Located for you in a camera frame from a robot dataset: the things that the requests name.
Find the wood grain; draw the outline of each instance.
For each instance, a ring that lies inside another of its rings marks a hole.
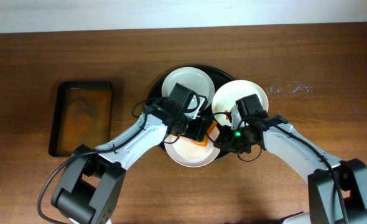
[[[191,63],[263,88],[275,78],[310,86],[305,96],[270,95],[269,114],[285,116],[322,149],[367,165],[367,23],[0,34],[0,223],[45,223],[36,200],[65,160],[48,155],[60,82],[113,82],[117,136],[157,77]],[[44,212],[66,220],[50,205],[51,193]],[[112,220],[265,223],[307,210],[307,185],[272,154],[252,163],[229,155],[189,169],[153,148],[128,170]]]

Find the black cable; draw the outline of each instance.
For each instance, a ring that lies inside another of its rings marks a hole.
[[[218,115],[218,114],[225,114],[227,116],[231,116],[231,113],[232,112],[217,112],[217,113],[213,113],[211,114],[207,120],[209,120],[210,118],[213,118],[215,115]],[[232,142],[235,140],[235,138],[232,138],[228,143],[226,144],[218,144],[216,143],[214,140],[211,139],[210,135],[208,135],[208,131],[206,131],[206,136],[208,138],[208,140],[210,140],[215,146],[217,147],[225,147],[225,146],[229,146],[230,144],[232,144]]]
[[[146,100],[142,100],[140,101],[139,103],[135,104],[135,106],[132,108],[131,110],[131,115],[134,117],[134,118],[138,118],[140,117],[140,115],[135,115],[135,109],[137,106],[139,106],[140,104],[142,103],[147,103],[149,101],[152,101],[152,100],[159,100],[159,99],[167,99],[168,97],[152,97],[152,98],[148,98]]]
[[[139,104],[147,101],[141,101],[140,103],[138,103],[137,105],[135,105],[135,107],[137,107]],[[53,180],[53,178],[55,178],[55,176],[67,165],[69,165],[70,163],[72,163],[75,159],[81,158],[81,157],[85,157],[85,156],[90,156],[90,155],[95,155],[95,154],[104,154],[104,153],[110,153],[110,152],[114,152],[116,150],[118,150],[119,148],[123,147],[124,145],[126,145],[127,143],[129,143],[131,140],[133,140],[144,128],[146,125],[146,121],[147,121],[147,113],[146,111],[144,112],[145,114],[145,118],[144,118],[144,122],[142,123],[141,127],[138,129],[138,131],[136,133],[134,133],[130,138],[128,138],[127,140],[125,140],[123,143],[121,143],[118,146],[114,146],[111,149],[108,150],[104,150],[104,151],[91,151],[91,152],[86,152],[80,155],[76,155],[73,156],[71,158],[69,158],[68,160],[66,160],[65,162],[63,162],[54,172],[53,174],[49,177],[49,179],[47,180],[47,182],[45,183],[44,187],[41,190],[41,193],[39,195],[39,198],[37,200],[37,212],[39,213],[40,217],[43,218],[44,220],[50,222],[50,223],[55,223],[55,224],[67,224],[64,222],[60,222],[60,221],[56,221],[54,219],[49,218],[48,216],[46,216],[44,213],[42,213],[41,210],[41,201],[42,198],[44,197],[45,191],[47,190],[48,186],[50,185],[51,181]]]
[[[165,143],[165,144],[174,144],[174,143],[176,143],[177,141],[178,141],[178,139],[181,137],[181,135],[179,135],[178,134],[178,137],[177,137],[177,139],[176,140],[174,140],[174,141],[172,141],[172,142],[166,142],[166,141],[163,141],[163,143]]]
[[[259,149],[259,154],[258,154],[258,156],[257,156],[257,157],[255,157],[254,159],[250,159],[249,161],[244,160],[242,157],[240,157],[240,153],[241,153],[241,151],[240,151],[239,153],[237,153],[237,155],[238,155],[238,158],[239,158],[241,161],[243,161],[243,162],[252,162],[252,161],[254,161],[254,160],[258,159],[258,158],[261,156],[261,154],[262,154],[262,148],[260,148],[260,149]]]
[[[327,162],[325,156],[321,155],[320,152],[318,152],[312,145],[310,145],[307,141],[303,140],[302,138],[299,138],[297,136],[295,136],[293,133],[290,133],[288,131],[286,131],[285,129],[279,127],[278,125],[270,122],[270,121],[266,121],[264,119],[261,119],[261,118],[243,118],[240,122],[239,122],[239,125],[238,127],[240,127],[241,123],[243,121],[246,121],[246,120],[253,120],[253,121],[260,121],[260,122],[263,122],[263,123],[266,123],[266,124],[269,124],[273,127],[275,127],[276,129],[280,130],[281,132],[283,132],[284,134],[288,135],[290,138],[293,138],[299,142],[301,142],[302,144],[306,145],[309,149],[311,149],[319,158],[320,160],[327,166],[327,169],[333,179],[333,182],[334,182],[334,188],[335,190],[337,191],[337,194],[338,194],[338,199],[340,201],[340,206],[341,206],[341,210],[342,210],[342,213],[343,213],[343,219],[344,219],[344,223],[345,224],[348,224],[348,215],[346,214],[346,208],[345,208],[345,203],[344,203],[344,198],[343,198],[343,194],[341,192],[341,188],[340,188],[340,185],[338,184],[338,179],[337,177],[335,176],[334,174],[334,171],[333,171],[333,168],[332,166]]]

